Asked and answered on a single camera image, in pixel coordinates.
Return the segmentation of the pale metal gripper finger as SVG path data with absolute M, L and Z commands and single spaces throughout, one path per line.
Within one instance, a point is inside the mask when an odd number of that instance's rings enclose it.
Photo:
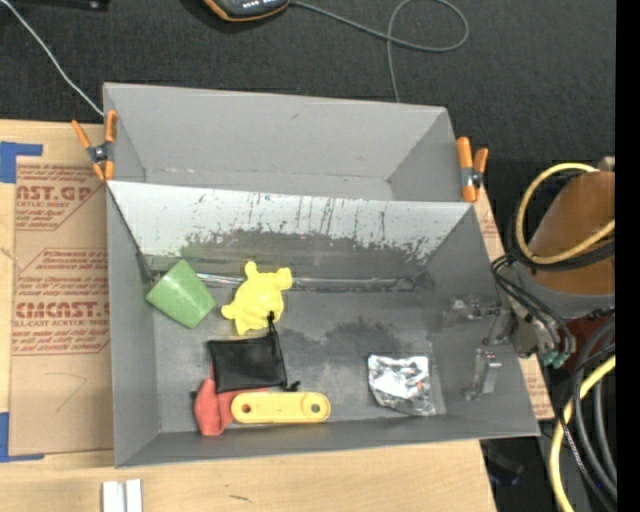
M 487 302 L 477 296 L 454 297 L 449 309 L 442 315 L 442 327 L 453 328 L 465 322 L 476 322 L 495 317 L 500 313 L 497 302 Z
M 502 362 L 493 350 L 477 349 L 471 383 L 461 390 L 463 398 L 475 401 L 494 392 Z

